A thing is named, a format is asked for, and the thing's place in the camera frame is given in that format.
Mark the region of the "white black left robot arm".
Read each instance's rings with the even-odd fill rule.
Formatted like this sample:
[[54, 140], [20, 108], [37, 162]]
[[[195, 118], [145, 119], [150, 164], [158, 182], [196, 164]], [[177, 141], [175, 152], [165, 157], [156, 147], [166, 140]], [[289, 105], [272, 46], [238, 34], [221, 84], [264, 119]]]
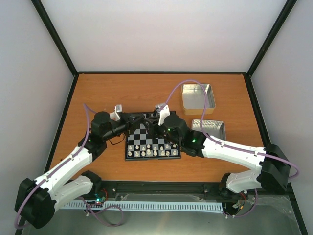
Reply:
[[14, 210], [36, 229], [45, 226], [55, 212], [69, 201], [88, 194], [98, 196], [102, 185], [87, 176], [69, 182], [79, 170], [95, 161], [107, 148], [107, 141], [135, 130], [144, 115], [104, 111], [87, 121], [86, 135], [55, 167], [34, 180], [24, 179], [18, 189]]

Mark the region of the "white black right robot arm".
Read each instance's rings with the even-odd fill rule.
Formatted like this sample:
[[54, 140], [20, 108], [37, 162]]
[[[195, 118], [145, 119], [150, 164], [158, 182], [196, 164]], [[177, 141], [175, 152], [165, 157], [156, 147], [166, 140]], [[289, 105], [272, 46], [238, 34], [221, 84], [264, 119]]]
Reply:
[[165, 119], [154, 117], [144, 121], [144, 125], [149, 136], [164, 138], [189, 156], [220, 159], [248, 168], [241, 173], [224, 174], [221, 190], [240, 193], [262, 188], [274, 194], [287, 191], [291, 164], [275, 144], [252, 147], [224, 141], [190, 129], [176, 114], [170, 114]]

